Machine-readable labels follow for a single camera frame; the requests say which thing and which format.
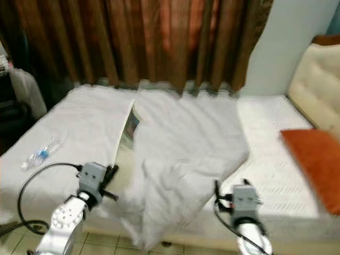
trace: white wall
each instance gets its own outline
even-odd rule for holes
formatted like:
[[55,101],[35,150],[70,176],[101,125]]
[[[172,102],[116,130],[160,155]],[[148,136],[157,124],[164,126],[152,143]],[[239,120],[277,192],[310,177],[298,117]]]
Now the white wall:
[[325,34],[339,0],[274,0],[267,25],[250,57],[241,95],[287,93],[312,38]]

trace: plastic water bottle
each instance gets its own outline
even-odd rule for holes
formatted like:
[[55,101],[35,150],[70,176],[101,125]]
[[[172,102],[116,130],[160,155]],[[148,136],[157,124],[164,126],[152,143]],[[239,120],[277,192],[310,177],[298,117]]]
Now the plastic water bottle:
[[28,159],[22,163],[21,168],[23,170],[28,170],[32,167],[39,166],[46,158],[55,153],[59,147],[59,140],[52,138],[45,147],[29,156]]

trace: cushioned headboard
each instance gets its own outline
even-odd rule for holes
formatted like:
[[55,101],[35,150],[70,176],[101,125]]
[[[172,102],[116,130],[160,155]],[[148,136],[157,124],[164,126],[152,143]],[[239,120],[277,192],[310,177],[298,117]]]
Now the cushioned headboard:
[[312,43],[300,60],[288,94],[306,118],[340,141],[340,44]]

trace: floor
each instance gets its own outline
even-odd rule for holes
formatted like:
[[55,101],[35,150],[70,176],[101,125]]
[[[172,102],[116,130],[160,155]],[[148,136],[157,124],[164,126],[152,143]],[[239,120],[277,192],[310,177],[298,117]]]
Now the floor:
[[[40,241],[40,236],[19,228],[0,239],[1,255],[27,255],[26,250],[34,250]],[[140,255],[133,247],[130,239],[119,236],[83,233],[74,244],[72,255]],[[237,255],[233,251],[221,251],[195,246],[172,244],[163,247],[155,246],[148,255]]]

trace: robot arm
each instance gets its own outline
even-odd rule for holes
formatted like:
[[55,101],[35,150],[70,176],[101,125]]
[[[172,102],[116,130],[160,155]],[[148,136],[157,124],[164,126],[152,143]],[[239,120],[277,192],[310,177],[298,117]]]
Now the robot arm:
[[54,210],[51,226],[34,255],[71,254],[74,238],[81,232],[83,221],[92,208],[101,203],[103,196],[118,199],[116,195],[104,190],[117,170],[117,166],[104,167],[97,163],[86,163],[83,166],[77,175],[80,178],[77,195],[70,196]]
[[[233,186],[233,194],[221,196],[217,181],[215,182],[215,214],[218,219],[238,236],[237,246],[242,255],[272,254],[273,249],[267,237],[265,228],[260,222],[257,207],[261,204],[255,188],[244,180],[242,185]],[[218,211],[229,213],[231,226],[226,224]]]

